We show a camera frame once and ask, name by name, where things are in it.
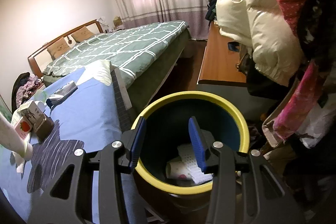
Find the green checkered bed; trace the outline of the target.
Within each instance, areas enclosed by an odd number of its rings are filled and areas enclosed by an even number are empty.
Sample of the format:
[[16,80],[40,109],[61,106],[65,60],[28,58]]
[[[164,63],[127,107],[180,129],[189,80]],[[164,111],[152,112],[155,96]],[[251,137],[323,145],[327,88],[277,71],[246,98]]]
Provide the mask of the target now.
[[188,23],[152,23],[111,34],[98,34],[78,43],[43,71],[45,86],[97,60],[118,67],[132,108],[140,113],[159,91],[186,43]]

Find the white cylindrical bottle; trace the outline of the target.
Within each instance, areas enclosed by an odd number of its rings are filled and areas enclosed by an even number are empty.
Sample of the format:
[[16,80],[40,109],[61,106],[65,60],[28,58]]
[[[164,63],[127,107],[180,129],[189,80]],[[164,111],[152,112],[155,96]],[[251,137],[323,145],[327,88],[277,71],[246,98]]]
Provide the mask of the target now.
[[15,128],[13,128],[2,114],[0,120],[0,132],[0,142],[3,147],[17,153],[25,160],[31,160],[33,156],[32,145],[19,136],[15,131]]

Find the wooden desk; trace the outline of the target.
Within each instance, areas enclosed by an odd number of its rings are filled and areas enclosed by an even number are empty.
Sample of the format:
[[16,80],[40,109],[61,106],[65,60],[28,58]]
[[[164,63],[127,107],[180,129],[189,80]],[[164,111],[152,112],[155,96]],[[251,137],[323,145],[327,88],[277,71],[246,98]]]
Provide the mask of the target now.
[[228,49],[232,39],[219,31],[219,26],[210,24],[198,84],[246,87],[246,76],[236,69],[239,54]]

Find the brown pillow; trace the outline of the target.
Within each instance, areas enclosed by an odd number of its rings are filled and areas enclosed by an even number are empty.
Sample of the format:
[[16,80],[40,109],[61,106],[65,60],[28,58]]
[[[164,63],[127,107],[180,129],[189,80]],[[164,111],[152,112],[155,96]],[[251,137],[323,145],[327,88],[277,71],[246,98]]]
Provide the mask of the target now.
[[95,36],[95,34],[88,30],[87,27],[82,27],[79,30],[75,31],[71,36],[75,40],[75,42],[81,43],[84,40],[92,38],[93,36]]
[[47,51],[51,55],[52,60],[55,60],[64,53],[68,52],[70,49],[71,48],[66,42],[66,40],[64,38],[60,38],[59,40],[51,44],[47,48]]

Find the dark clothes pile on desk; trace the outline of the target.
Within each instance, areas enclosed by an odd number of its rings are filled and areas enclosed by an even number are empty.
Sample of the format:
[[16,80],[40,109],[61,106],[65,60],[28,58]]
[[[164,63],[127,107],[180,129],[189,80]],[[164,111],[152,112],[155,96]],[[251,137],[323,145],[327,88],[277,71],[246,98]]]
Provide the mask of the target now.
[[217,0],[209,0],[207,4],[207,13],[205,19],[209,21],[209,26],[211,25],[211,22],[217,18],[216,4]]

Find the pile of clothes on nightstand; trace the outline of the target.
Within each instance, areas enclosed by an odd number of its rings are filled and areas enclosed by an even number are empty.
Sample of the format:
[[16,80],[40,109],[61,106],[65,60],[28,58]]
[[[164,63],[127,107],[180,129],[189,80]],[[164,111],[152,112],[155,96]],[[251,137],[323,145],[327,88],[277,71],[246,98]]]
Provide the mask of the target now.
[[11,94],[11,111],[15,112],[43,85],[42,80],[29,72],[21,73],[15,80]]

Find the pink floral cloth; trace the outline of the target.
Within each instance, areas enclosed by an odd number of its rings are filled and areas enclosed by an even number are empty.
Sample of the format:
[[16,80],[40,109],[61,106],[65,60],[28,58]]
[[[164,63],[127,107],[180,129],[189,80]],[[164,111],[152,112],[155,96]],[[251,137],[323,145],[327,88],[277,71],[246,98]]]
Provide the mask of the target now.
[[290,100],[274,120],[273,130],[283,141],[294,134],[322,93],[318,65],[312,60]]

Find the wooden headboard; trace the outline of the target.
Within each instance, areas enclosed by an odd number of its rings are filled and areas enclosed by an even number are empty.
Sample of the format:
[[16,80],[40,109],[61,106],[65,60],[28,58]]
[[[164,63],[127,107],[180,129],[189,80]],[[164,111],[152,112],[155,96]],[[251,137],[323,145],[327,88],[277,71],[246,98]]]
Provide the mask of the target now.
[[45,67],[54,58],[54,55],[50,54],[48,49],[51,47],[55,53],[56,47],[54,46],[54,44],[57,43],[60,39],[63,39],[68,45],[68,48],[70,49],[76,44],[74,38],[72,37],[72,34],[79,31],[83,27],[88,28],[88,30],[90,30],[94,34],[99,34],[99,33],[104,32],[104,29],[102,28],[102,24],[99,23],[97,19],[95,19],[95,20],[86,22],[78,27],[75,27],[71,29],[70,31],[67,31],[66,33],[54,38],[50,42],[45,43],[45,45],[40,47],[38,50],[34,51],[32,54],[29,55],[29,57],[27,57],[33,74],[38,76],[39,78],[42,78]]

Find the white paper trash in bin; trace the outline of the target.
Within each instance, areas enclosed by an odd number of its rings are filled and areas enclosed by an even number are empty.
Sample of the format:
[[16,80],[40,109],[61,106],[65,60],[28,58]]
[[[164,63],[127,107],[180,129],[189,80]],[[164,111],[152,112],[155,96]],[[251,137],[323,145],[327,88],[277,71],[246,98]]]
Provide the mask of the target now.
[[167,179],[183,187],[198,186],[213,180],[212,174],[204,174],[198,167],[192,145],[181,145],[177,150],[178,157],[167,163]]

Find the right brown pillow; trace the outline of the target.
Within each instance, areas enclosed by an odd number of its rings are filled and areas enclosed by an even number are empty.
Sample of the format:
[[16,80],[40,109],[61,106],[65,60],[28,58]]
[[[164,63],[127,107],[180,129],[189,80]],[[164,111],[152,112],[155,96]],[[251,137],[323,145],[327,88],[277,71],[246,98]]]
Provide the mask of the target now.
[[82,27],[79,30],[75,31],[71,36],[75,40],[75,42],[81,43],[84,40],[92,38],[93,36],[95,36],[95,34],[88,30],[87,27]]

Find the pink strawberry milk carton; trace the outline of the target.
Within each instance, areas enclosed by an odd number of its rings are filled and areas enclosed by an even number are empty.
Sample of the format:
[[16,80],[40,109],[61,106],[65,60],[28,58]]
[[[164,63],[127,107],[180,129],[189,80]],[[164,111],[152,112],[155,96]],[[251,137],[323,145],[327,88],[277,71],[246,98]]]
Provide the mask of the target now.
[[21,117],[20,120],[14,126],[15,131],[18,133],[22,140],[25,140],[26,137],[29,135],[31,130],[33,129],[32,124],[30,121],[25,117]]

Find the cream down jacket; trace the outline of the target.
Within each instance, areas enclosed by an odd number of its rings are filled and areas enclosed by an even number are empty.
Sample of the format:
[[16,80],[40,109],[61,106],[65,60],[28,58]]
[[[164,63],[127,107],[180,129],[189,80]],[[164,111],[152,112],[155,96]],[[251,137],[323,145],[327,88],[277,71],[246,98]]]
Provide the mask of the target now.
[[255,68],[288,86],[302,59],[302,50],[276,0],[217,0],[220,34],[248,47]]

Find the floral tea box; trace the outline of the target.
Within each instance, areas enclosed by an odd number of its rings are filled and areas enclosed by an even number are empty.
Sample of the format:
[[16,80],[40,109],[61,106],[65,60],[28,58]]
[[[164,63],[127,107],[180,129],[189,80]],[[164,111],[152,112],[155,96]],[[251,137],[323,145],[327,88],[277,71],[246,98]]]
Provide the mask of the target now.
[[44,102],[31,100],[19,106],[18,113],[25,116],[31,125],[37,128],[45,118],[45,108],[46,104]]

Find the silver blue snack wrapper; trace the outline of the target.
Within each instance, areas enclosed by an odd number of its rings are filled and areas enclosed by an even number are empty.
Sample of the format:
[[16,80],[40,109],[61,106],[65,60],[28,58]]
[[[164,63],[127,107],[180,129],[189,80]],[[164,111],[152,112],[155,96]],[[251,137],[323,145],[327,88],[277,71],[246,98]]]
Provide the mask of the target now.
[[62,103],[77,89],[78,87],[74,81],[67,83],[62,88],[58,89],[56,92],[49,96],[49,98],[46,100],[47,106],[49,108],[52,108],[53,106]]

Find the blue patterned table cloth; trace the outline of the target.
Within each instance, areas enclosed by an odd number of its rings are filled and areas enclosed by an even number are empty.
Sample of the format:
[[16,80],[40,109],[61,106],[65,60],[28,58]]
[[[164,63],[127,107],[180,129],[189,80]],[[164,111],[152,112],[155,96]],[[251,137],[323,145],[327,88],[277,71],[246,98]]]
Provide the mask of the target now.
[[[113,79],[114,69],[108,63],[96,61],[47,87],[48,98],[71,81],[78,89],[62,103],[52,108],[46,105],[44,114],[53,120],[54,128],[42,142],[31,130],[25,139],[33,147],[31,160],[1,145],[1,223],[29,223],[33,207],[77,149],[86,153],[99,151],[135,128],[122,123],[125,106]],[[130,174],[121,174],[128,223],[146,223],[143,202]],[[92,223],[100,222],[98,175],[94,171]]]

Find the yellow rimmed trash bin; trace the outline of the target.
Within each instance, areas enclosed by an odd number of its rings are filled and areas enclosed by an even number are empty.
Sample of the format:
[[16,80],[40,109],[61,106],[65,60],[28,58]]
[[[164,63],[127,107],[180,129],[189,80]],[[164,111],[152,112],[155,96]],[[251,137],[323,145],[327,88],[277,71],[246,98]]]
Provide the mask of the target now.
[[175,186],[156,177],[175,157],[178,146],[191,143],[188,122],[192,116],[215,140],[234,151],[248,152],[249,130],[245,118],[231,102],[212,93],[173,93],[149,104],[138,116],[145,118],[147,133],[135,170],[146,183],[165,193],[196,195],[208,193],[213,187],[212,182]]

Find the left brown pillow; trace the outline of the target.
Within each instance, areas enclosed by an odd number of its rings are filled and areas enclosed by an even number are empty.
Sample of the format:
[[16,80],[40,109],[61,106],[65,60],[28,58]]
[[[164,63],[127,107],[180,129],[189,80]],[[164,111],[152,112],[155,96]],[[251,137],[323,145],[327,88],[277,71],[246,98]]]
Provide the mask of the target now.
[[51,55],[52,60],[55,60],[64,53],[68,52],[70,49],[71,48],[66,42],[66,40],[64,38],[60,38],[59,40],[51,44],[47,48],[47,51]]

